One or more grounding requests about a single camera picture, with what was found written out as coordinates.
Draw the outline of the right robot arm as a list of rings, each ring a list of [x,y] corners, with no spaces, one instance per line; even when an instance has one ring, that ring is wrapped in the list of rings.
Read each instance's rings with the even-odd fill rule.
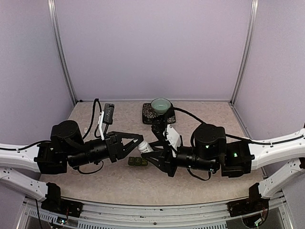
[[[141,156],[173,177],[178,167],[188,172],[193,169],[207,171],[208,175],[221,171],[223,177],[235,178],[251,173],[266,165],[285,161],[286,164],[269,178],[249,188],[244,208],[255,211],[262,199],[274,193],[305,172],[305,130],[278,138],[254,141],[249,138],[231,137],[225,129],[212,124],[200,124],[191,135],[191,145],[184,146],[182,137],[168,125],[163,132],[156,132],[155,143],[143,141],[138,146]]]

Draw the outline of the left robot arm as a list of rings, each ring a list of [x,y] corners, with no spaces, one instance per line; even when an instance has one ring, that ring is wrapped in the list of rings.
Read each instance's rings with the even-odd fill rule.
[[[79,170],[87,164],[102,164],[105,159],[114,163],[126,158],[142,142],[142,135],[123,132],[109,132],[85,142],[75,121],[63,121],[52,127],[49,140],[28,146],[2,144],[0,181],[62,212],[67,202],[61,197],[59,186],[34,180],[18,170],[58,175],[66,173],[68,167]]]

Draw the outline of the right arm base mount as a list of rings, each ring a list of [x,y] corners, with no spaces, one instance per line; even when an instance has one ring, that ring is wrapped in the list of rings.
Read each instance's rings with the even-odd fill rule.
[[[246,215],[269,208],[269,198],[262,198],[258,187],[259,183],[255,183],[249,188],[249,197],[227,203],[230,217]]]

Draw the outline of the green three-compartment pill box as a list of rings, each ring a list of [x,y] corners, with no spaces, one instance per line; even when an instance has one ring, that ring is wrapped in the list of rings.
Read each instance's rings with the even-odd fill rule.
[[[148,161],[142,157],[133,157],[133,156],[130,156],[128,158],[128,165],[129,166],[142,166],[142,167],[145,167],[145,166],[148,166]]]

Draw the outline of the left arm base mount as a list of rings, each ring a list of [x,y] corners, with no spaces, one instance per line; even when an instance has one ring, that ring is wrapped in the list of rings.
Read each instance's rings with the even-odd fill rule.
[[[62,214],[68,217],[79,218],[83,209],[83,203],[68,200],[61,197],[61,189],[55,183],[46,184],[46,199],[41,202],[41,208],[53,213]]]

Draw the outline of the white pill bottle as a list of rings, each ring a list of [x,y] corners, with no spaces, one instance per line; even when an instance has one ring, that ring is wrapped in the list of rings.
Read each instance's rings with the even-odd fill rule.
[[[149,145],[149,143],[147,141],[142,141],[138,146],[137,146],[139,152],[142,153],[149,153],[152,152],[153,149],[152,147]]]

